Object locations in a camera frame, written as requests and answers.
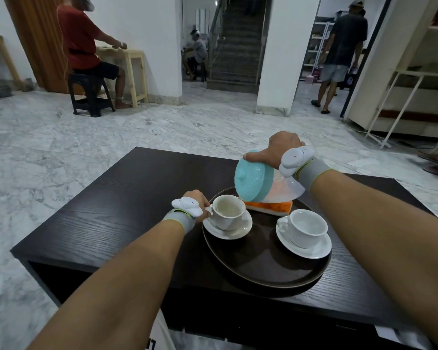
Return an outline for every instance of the person's left hand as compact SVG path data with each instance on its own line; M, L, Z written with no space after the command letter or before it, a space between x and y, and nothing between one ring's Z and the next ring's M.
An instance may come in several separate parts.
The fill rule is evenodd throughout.
M183 196L187 196L189 198L195 199L198 201L198 205L203 210L203 215L196 218L196 223L203 222L205 218L210 216L210 212L206 211L204 208L210 206L208 199L201 193L199 190L187 191Z

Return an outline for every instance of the red shirt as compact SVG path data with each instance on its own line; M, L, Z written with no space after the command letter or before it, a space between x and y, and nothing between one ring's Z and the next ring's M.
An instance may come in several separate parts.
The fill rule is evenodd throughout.
M101 30L89 19L83 11L66 5L57 8L58 23L68 49L80 50L89 54L68 54L68 62L74 70L92 69L100 63L96 53L94 39Z

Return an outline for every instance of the black wooden table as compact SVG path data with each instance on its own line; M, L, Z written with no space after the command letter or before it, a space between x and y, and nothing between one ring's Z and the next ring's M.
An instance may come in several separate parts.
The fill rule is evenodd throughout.
M13 247L12 254L61 305L91 273L159 222L173 199L193 189L209 199L233 186L236 164L136 147ZM394 179L349 176L430 212ZM324 217L308 193L301 200ZM331 226L328 233L333 254L321 279L311 288L283 294L257 289L223 270L197 225L185 237L163 302L169 327L271 348L316 329L344 342L358 339L354 334L376 337L372 324L410 327Z

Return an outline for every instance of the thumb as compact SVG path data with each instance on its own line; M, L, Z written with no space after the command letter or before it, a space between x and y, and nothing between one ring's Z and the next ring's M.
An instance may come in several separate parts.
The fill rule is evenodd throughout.
M248 152L243 155L243 159L248 162L261 162L264 163L267 148L260 152Z

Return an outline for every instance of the man in black shirt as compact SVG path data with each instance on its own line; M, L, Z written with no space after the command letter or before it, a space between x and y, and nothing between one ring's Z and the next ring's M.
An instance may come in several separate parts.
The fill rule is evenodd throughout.
M321 54L320 63L324 62L320 79L323 81L319 88L318 99L311 104L319 108L328 84L329 91L321 114L329 114L328 106L336 93L337 83L344 81L346 73L352 64L354 53L357 66L362 54L363 41L367 40L368 22L359 14L363 10L365 0L354 0L349 7L349 13L339 17L334 23L333 30Z

